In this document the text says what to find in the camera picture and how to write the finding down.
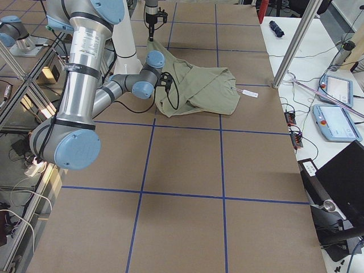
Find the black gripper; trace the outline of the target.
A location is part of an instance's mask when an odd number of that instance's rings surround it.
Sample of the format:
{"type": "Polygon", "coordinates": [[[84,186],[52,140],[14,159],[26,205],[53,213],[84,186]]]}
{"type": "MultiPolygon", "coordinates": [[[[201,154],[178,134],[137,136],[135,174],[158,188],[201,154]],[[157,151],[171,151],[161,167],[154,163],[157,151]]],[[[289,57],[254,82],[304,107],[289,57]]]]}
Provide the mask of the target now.
{"type": "Polygon", "coordinates": [[[162,72],[156,86],[162,87],[166,92],[169,92],[171,90],[172,85],[172,75],[169,72],[162,72]]]}
{"type": "Polygon", "coordinates": [[[162,18],[163,24],[167,23],[168,13],[162,9],[146,9],[144,14],[145,23],[148,28],[148,39],[150,42],[153,42],[155,25],[158,23],[158,19],[162,18]]]}

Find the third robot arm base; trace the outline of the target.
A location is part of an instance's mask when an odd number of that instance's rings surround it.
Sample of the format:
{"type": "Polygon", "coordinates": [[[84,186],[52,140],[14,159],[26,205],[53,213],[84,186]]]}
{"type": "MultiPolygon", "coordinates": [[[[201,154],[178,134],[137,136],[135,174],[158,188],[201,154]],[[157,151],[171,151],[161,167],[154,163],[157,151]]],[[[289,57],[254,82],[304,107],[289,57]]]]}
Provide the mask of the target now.
{"type": "Polygon", "coordinates": [[[52,45],[49,41],[48,38],[31,35],[16,15],[1,18],[1,44],[10,49],[9,53],[1,52],[1,57],[36,57],[43,48],[52,45]]]}

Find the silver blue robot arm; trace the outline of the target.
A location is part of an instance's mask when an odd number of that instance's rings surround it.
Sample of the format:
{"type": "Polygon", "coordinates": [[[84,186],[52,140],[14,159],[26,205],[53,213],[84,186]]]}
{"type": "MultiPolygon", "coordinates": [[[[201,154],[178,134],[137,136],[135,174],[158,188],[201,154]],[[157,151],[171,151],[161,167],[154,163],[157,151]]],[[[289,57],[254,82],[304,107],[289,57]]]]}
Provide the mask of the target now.
{"type": "Polygon", "coordinates": [[[49,1],[46,10],[72,44],[59,107],[31,133],[30,148],[39,161],[80,170],[100,153],[93,118],[127,92],[148,99],[159,86],[170,89],[171,76],[161,52],[137,58],[126,1],[49,1]]]}
{"type": "Polygon", "coordinates": [[[159,6],[158,0],[146,0],[144,3],[144,23],[148,29],[148,40],[154,41],[154,32],[167,23],[168,13],[159,6]],[[162,19],[162,24],[155,28],[158,19],[162,19]]]}

